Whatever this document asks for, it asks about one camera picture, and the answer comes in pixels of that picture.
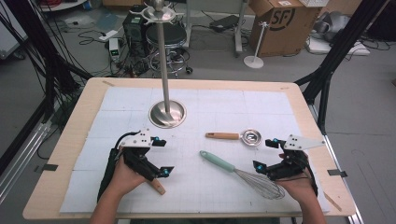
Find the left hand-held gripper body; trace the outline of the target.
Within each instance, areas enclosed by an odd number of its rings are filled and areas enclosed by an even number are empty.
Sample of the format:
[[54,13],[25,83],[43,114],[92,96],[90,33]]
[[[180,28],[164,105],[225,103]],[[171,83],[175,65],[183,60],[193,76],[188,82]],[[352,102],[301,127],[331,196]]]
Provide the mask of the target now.
[[148,181],[153,181],[160,173],[160,170],[146,157],[151,145],[152,138],[149,129],[143,129],[137,133],[125,133],[119,138],[119,157],[123,157],[124,163],[130,169]]

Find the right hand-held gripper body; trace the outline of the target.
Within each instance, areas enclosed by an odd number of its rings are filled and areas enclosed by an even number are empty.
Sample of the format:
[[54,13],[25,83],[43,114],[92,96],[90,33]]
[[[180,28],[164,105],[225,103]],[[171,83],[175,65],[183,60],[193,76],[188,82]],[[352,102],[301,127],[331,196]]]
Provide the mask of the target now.
[[306,138],[295,134],[291,134],[284,141],[284,148],[281,148],[284,154],[283,160],[278,164],[267,167],[267,176],[273,181],[302,173],[308,166],[304,150],[324,145],[323,140]]

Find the wooden-handled utensil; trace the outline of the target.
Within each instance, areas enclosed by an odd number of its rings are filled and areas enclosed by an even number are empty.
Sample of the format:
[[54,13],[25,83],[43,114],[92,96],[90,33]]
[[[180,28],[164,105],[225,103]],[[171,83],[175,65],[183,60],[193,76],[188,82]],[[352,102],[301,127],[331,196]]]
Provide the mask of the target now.
[[161,195],[164,195],[166,190],[163,187],[163,185],[160,183],[160,181],[156,178],[154,178],[152,181],[150,181],[150,185]]

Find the stainless steel utensil rack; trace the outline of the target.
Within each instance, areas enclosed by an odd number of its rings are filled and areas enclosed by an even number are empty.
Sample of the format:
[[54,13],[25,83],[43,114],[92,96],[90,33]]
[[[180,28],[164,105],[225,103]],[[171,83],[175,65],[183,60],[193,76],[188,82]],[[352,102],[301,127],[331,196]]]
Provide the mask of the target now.
[[147,24],[154,23],[158,36],[158,50],[161,66],[161,76],[163,85],[163,100],[154,104],[148,112],[151,123],[159,128],[171,129],[179,126],[187,117],[186,107],[169,97],[169,85],[166,63],[166,48],[164,40],[163,25],[169,23],[175,16],[176,12],[164,4],[164,0],[149,0],[149,4],[141,12],[141,15]]

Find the mint green handled whisk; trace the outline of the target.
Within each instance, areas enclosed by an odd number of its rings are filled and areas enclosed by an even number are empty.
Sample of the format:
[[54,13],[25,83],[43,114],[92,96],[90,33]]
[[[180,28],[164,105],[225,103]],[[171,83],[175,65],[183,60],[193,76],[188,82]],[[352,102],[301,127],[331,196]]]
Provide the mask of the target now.
[[253,173],[245,172],[237,169],[233,164],[223,160],[222,158],[212,154],[208,151],[201,150],[200,155],[207,161],[212,162],[218,167],[230,172],[237,174],[242,180],[244,180],[251,188],[253,188],[259,195],[268,200],[280,200],[285,197],[285,191],[271,181],[264,175],[255,175]]

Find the wooden-handled metal slotted spoon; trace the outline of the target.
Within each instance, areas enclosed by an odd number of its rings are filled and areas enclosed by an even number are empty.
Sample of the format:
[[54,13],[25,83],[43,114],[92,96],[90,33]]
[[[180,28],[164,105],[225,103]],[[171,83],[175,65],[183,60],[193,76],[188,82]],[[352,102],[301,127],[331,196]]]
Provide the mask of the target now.
[[213,139],[241,140],[245,145],[250,147],[256,147],[262,142],[262,135],[254,129],[246,129],[241,133],[212,132],[206,133],[205,137]]

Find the person's right hand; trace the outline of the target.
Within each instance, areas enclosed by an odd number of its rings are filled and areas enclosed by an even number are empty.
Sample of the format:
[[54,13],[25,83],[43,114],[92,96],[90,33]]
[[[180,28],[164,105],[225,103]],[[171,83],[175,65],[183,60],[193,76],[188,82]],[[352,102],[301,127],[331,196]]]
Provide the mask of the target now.
[[299,203],[316,197],[316,193],[311,185],[311,175],[306,170],[292,177],[279,179],[276,183],[284,188]]

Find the black tape piece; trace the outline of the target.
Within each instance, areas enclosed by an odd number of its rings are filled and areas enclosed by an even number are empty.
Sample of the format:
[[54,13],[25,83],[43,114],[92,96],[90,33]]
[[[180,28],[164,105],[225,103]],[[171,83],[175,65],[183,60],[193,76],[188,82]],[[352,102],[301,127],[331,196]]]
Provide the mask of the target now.
[[327,170],[329,175],[339,175],[341,177],[347,177],[347,172],[346,171],[340,171],[339,169],[331,169]]
[[57,164],[44,164],[43,166],[38,166],[34,169],[37,173],[42,173],[43,171],[56,171],[58,168]]

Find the white flat boards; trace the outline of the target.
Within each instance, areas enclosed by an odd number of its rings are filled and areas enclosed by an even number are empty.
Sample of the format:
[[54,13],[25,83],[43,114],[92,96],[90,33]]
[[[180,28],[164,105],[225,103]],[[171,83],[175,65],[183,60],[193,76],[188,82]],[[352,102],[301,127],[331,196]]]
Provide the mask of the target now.
[[[330,52],[332,48],[329,42],[314,37],[309,37],[306,40],[305,47],[309,52],[314,54],[327,54]],[[348,55],[358,55],[358,56],[367,56],[369,54],[370,51],[366,47],[364,47],[361,42],[356,42],[348,52]]]

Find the black round stool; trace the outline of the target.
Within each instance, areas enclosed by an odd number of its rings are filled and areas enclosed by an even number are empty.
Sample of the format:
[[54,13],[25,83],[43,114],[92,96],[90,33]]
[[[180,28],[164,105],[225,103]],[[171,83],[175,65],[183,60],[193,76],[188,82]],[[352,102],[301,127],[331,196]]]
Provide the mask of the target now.
[[[193,69],[188,66],[188,59],[185,57],[187,53],[183,49],[183,45],[187,41],[187,33],[180,26],[176,24],[165,23],[163,25],[165,60],[167,65],[167,72],[178,77],[178,73],[184,70],[187,74],[191,74]],[[146,39],[151,47],[152,53],[148,56],[148,66],[155,72],[160,73],[160,52],[158,49],[158,34],[155,25],[150,26],[146,31]]]

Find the black computer tower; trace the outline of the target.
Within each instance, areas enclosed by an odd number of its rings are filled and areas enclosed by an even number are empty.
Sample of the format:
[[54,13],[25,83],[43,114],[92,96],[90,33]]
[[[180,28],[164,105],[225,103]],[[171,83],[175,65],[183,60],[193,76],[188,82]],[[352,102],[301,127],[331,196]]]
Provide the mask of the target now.
[[147,39],[145,20],[140,15],[128,14],[122,23],[129,51],[132,56],[147,56]]

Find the white desk leg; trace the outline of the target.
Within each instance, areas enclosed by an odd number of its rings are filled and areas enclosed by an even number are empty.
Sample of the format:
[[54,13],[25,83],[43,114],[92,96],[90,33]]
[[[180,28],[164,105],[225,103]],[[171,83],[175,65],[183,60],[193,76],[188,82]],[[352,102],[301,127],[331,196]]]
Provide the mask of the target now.
[[186,0],[185,4],[185,31],[186,31],[186,42],[184,43],[183,47],[188,49],[190,46],[190,41],[191,41],[191,1],[192,0]]
[[236,28],[234,29],[234,57],[238,58],[239,55],[243,51],[243,46],[242,46],[242,35],[241,35],[241,30],[242,30],[242,23],[243,19],[245,17],[245,11],[248,6],[248,0],[241,0],[241,6],[239,10],[239,15],[238,15],[238,23]]

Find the brown cardboard box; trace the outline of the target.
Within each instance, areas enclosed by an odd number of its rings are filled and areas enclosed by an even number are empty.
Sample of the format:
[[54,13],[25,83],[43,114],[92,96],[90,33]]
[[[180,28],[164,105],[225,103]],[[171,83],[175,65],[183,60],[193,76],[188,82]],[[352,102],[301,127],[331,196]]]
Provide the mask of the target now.
[[255,13],[248,43],[259,57],[299,53],[321,11],[299,0],[249,0],[248,6]]

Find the grey bag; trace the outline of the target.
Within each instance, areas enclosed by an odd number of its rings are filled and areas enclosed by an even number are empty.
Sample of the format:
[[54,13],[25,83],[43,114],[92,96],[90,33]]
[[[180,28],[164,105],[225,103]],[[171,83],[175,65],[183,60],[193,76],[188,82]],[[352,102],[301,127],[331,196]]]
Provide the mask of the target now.
[[349,21],[350,18],[339,11],[324,12],[316,20],[313,32],[332,43],[336,36],[346,28]]

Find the black stand frame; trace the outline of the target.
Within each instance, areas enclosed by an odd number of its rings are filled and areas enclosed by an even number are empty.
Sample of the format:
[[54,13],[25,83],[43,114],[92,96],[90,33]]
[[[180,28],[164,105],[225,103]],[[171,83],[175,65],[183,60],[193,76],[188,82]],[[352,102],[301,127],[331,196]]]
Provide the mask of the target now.
[[320,66],[313,73],[295,81],[298,86],[307,84],[303,97],[308,105],[313,105],[317,96],[320,95],[317,125],[323,135],[326,135],[326,113],[332,75],[387,2],[388,0],[361,0]]

